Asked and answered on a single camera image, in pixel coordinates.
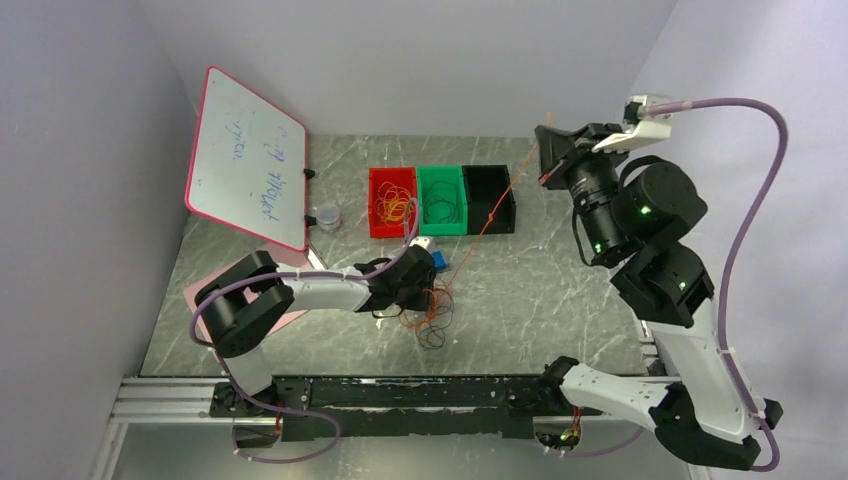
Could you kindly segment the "green plastic bin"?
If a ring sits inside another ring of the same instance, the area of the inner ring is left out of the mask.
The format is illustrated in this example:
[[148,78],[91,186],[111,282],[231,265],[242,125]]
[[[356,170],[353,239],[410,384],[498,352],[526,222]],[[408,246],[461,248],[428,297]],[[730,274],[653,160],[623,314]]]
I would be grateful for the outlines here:
[[419,233],[424,236],[465,236],[468,207],[464,175],[459,165],[416,167],[421,207]]

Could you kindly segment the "black plastic bin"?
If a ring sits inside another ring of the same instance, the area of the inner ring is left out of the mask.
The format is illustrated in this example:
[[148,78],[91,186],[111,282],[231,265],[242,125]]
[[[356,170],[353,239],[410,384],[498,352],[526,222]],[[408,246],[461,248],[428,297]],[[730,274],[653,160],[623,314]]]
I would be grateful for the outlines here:
[[516,202],[509,191],[507,165],[463,165],[468,207],[467,234],[512,234],[516,226]]

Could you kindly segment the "red plastic bin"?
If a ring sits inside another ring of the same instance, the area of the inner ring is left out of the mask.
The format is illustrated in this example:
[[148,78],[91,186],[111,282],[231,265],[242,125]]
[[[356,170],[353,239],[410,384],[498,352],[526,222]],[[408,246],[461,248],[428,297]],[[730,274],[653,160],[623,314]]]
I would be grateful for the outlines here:
[[373,239],[404,237],[404,212],[409,200],[416,197],[416,171],[413,167],[370,168],[367,201],[369,236]]

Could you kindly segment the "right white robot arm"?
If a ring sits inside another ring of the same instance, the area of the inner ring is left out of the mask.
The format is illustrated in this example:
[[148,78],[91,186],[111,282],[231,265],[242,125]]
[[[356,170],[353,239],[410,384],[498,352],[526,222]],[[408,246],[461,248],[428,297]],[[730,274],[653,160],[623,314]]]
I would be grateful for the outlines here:
[[540,376],[540,402],[553,414],[573,406],[630,421],[690,464],[751,471],[761,452],[755,433],[774,427],[783,410],[756,397],[726,362],[730,351],[719,336],[714,284],[682,243],[706,214],[706,202],[670,161],[601,150],[618,132],[598,123],[576,131],[536,127],[539,182],[570,194],[572,221],[589,241],[582,261],[612,271],[612,285],[647,324],[678,380],[651,385],[563,356]]

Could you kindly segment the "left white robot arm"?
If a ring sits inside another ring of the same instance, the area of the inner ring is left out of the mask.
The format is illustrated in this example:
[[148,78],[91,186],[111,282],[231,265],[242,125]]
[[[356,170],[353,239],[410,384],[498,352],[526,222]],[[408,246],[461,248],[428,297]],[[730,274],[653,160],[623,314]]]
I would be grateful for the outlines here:
[[425,312],[434,303],[437,268],[423,247],[404,248],[343,269],[285,270],[270,253],[257,250],[201,288],[189,324],[193,342],[210,348],[229,376],[229,410],[261,416],[282,408],[262,348],[290,312],[339,310],[375,314],[393,306]]

